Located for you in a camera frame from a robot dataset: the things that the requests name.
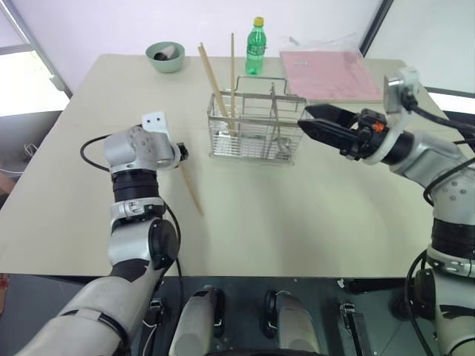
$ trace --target green plastic bottle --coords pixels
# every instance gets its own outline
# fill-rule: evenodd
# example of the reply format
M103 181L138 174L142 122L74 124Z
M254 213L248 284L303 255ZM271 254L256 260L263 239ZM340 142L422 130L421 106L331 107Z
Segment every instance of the green plastic bottle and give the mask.
M261 74L264 65L266 35L262 28L263 26L264 19L262 17L256 17L254 19L254 28L247 37L246 73L251 76Z

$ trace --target small bowl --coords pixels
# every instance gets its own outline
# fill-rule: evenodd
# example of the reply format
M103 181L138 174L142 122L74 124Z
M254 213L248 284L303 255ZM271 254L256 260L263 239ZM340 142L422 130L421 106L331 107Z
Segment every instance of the small bowl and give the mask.
M174 53L172 59L168 61L157 61L154 59L154 56L159 53L162 49L174 45L178 55ZM179 43L176 42L158 42L147 48L145 55L148 58L150 64L161 73L173 73L177 72L183 66L185 61L185 48Z

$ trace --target wire basket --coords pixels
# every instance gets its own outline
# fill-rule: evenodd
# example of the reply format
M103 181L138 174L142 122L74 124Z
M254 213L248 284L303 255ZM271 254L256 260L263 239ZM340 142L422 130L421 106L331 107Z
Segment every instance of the wire basket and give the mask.
M261 81L260 85L266 80L270 82L270 91L240 92L239 84L243 79ZM275 82L283 84L280 95L275 93ZM225 90L221 94L226 111L232 116L231 93ZM291 165L304 135L297 121L307 118L306 104L305 98L286 93L286 80L283 78L239 76L234 116L222 116L214 94L211 96L207 110L211 156Z

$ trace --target chopstick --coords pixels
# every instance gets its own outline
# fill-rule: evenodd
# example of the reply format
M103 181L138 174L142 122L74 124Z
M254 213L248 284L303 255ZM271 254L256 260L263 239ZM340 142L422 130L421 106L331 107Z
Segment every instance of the chopstick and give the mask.
M190 173L188 169L185 167L185 163L180 163L181 173L183 174L183 179L185 180L186 187L191 195L191 199L194 202L194 206L196 206L196 210L198 210L198 214L203 216L203 208L201 207L200 200L198 199L198 195L196 191L193 189L193 185L191 183Z
M224 105L223 96L221 95L220 89L217 86L216 77L214 76L213 69L209 64L208 55L206 54L206 50L203 46L203 43L201 43L198 47L198 51L200 52L201 61L203 62L206 74L208 75L209 84L211 85L211 88L213 90L214 97L216 97L217 106L220 109L221 115L224 117L228 117L228 112L226 111L226 106Z
M235 35L231 33L231 118L235 118L235 106Z

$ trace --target bottle label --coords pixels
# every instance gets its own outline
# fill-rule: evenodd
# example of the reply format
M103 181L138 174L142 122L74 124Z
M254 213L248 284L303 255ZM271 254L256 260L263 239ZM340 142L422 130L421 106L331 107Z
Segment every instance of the bottle label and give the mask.
M266 46L247 46L247 54L251 56L262 56L266 50Z

